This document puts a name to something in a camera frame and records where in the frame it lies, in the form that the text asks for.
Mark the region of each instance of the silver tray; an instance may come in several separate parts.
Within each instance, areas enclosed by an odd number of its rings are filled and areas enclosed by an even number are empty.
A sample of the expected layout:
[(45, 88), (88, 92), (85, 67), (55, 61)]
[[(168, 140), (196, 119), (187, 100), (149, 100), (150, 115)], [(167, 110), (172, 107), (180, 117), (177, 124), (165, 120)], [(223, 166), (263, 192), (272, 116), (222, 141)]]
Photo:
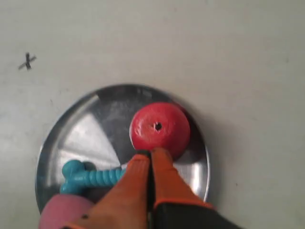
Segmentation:
[[(59, 192), (64, 182), (61, 168), (67, 161), (85, 161), (89, 169), (126, 164), (135, 153), (129, 139), (132, 117), (153, 102), (175, 103), (168, 94), (154, 88), (122, 84), (90, 93), (67, 110), (41, 147), (35, 181), (39, 211)], [(192, 117), (187, 116), (191, 141), (174, 165), (193, 192), (206, 200), (210, 181), (209, 156), (199, 128)], [(109, 190), (88, 189), (84, 196), (96, 202)]]

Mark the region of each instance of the blue dog toy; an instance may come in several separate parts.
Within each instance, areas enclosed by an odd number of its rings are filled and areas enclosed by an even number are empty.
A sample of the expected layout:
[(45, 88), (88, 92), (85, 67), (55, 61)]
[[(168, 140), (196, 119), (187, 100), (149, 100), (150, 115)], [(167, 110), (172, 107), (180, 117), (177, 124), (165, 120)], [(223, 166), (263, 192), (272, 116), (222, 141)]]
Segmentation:
[(79, 160), (68, 161), (62, 167), (62, 174), (66, 178), (61, 185), (61, 194), (81, 194), (88, 187), (111, 187), (124, 175), (126, 169), (114, 168), (103, 171), (87, 171)]

